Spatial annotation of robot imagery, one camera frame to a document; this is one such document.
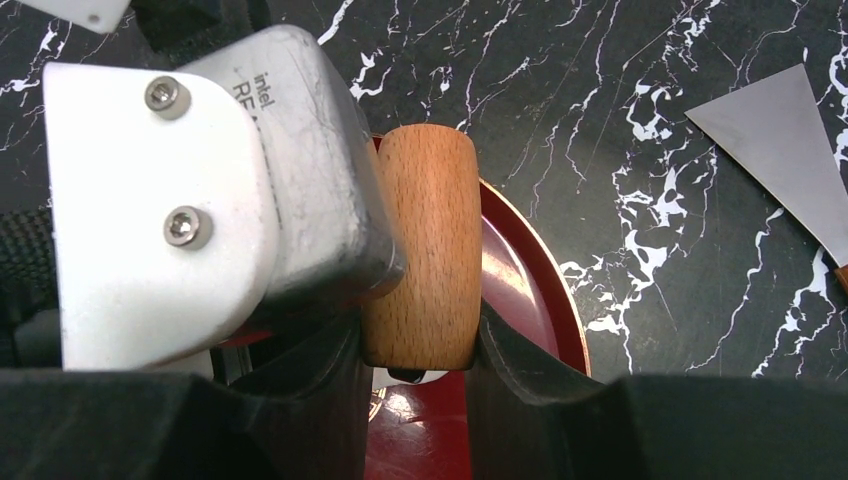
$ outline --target table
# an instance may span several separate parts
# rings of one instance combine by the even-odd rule
[[[471,136],[481,175],[561,262],[599,380],[848,381],[835,265],[683,113],[803,62],[834,161],[848,161],[843,3],[269,3],[319,38],[375,132]],[[169,68],[132,16],[100,37],[10,0],[0,52],[0,212],[49,205],[45,62]]]

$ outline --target red bowl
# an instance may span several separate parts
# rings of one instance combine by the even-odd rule
[[[590,374],[582,324],[553,256],[524,217],[482,180],[480,197],[483,298],[522,335]],[[366,479],[471,478],[462,372],[373,392],[369,421]]]

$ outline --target metal scraper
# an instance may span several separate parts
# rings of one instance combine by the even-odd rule
[[[840,268],[848,291],[848,194],[804,65],[686,112],[777,197]]]

